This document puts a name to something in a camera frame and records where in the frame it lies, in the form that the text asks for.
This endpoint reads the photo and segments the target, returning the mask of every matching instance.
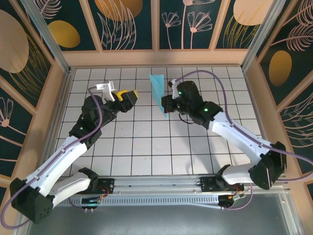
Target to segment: purple cable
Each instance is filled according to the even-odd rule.
[[[89,136],[93,135],[96,131],[98,131],[101,127],[101,123],[102,123],[102,112],[101,112],[101,108],[100,108],[100,105],[98,103],[98,101],[96,100],[96,98],[94,97],[93,93],[91,90],[93,89],[96,89],[96,86],[95,87],[90,87],[88,89],[93,101],[95,102],[96,106],[97,106],[97,109],[99,111],[99,123],[97,125],[97,127],[91,131],[89,134],[75,140],[74,142],[70,143],[68,146],[66,146],[63,150],[64,151],[68,151],[74,144],[88,138]],[[49,167],[51,167],[59,158],[60,156],[63,154],[63,152],[59,152],[59,154],[57,154],[52,160],[51,162],[49,162],[49,164],[47,164],[47,166],[45,166],[41,172],[38,173],[37,177],[30,180],[27,184],[25,184],[22,188],[20,188],[16,193],[13,194],[13,196],[6,202],[6,204],[4,205],[3,207],[3,210],[1,211],[1,224],[4,228],[6,229],[18,229],[22,226],[24,226],[27,222],[29,222],[29,220],[25,221],[24,223],[20,224],[20,225],[17,225],[17,226],[10,226],[10,225],[7,225],[4,221],[4,214],[5,214],[5,211],[7,210],[7,208],[9,207],[9,205],[12,203],[12,201],[23,191],[25,190],[28,186],[30,186],[33,182],[35,182],[40,176],[42,176],[44,174],[44,172],[49,169]]]
[[[193,73],[197,73],[197,72],[205,72],[205,73],[208,73],[210,75],[212,75],[214,77],[214,79],[216,79],[219,84],[221,85],[221,88],[222,88],[222,91],[223,91],[223,95],[224,95],[224,101],[225,101],[225,114],[226,114],[226,117],[227,117],[227,120],[229,121],[229,123],[237,130],[239,131],[241,134],[243,134],[245,137],[247,137],[248,139],[250,139],[251,141],[255,142],[257,145],[260,145],[260,146],[263,146],[264,148],[267,148],[271,151],[274,151],[274,152],[277,152],[277,153],[281,153],[281,154],[286,154],[286,155],[290,155],[292,157],[295,157],[295,158],[298,158],[298,159],[301,159],[301,160],[304,160],[308,163],[310,163],[311,165],[313,165],[313,161],[306,158],[306,157],[303,157],[303,156],[300,156],[300,155],[297,155],[295,153],[290,153],[290,152],[287,152],[287,151],[284,151],[284,150],[280,150],[280,149],[276,149],[276,148],[273,148],[273,147],[270,147],[270,146],[267,146],[267,145],[264,145],[263,143],[255,140],[254,138],[252,138],[251,136],[249,136],[247,133],[245,133],[244,131],[242,131],[240,128],[238,128],[233,122],[232,120],[230,119],[230,116],[228,114],[228,110],[227,110],[227,100],[226,100],[226,91],[225,91],[225,88],[221,82],[221,80],[212,72],[210,71],[206,71],[206,70],[195,70],[195,71],[192,71],[192,72],[189,72],[187,74],[185,74],[184,76],[176,79],[176,82],[177,81],[180,81],[182,80],[183,78],[193,74]],[[294,181],[300,181],[300,180],[304,180],[304,179],[307,179],[307,178],[310,178],[311,176],[313,175],[313,172],[311,172],[310,174],[306,175],[306,176],[302,176],[302,177],[299,177],[299,178],[295,178],[295,179],[284,179],[284,180],[276,180],[278,182],[294,182]]]
[[[252,184],[250,184],[250,187],[251,187],[251,195],[250,195],[249,201],[247,201],[247,203],[244,204],[242,207],[238,207],[238,208],[230,207],[230,208],[227,208],[227,210],[229,210],[229,211],[237,211],[237,210],[241,210],[241,209],[245,208],[247,205],[249,205],[250,202],[252,201],[252,198],[253,198],[253,187],[252,187]]]

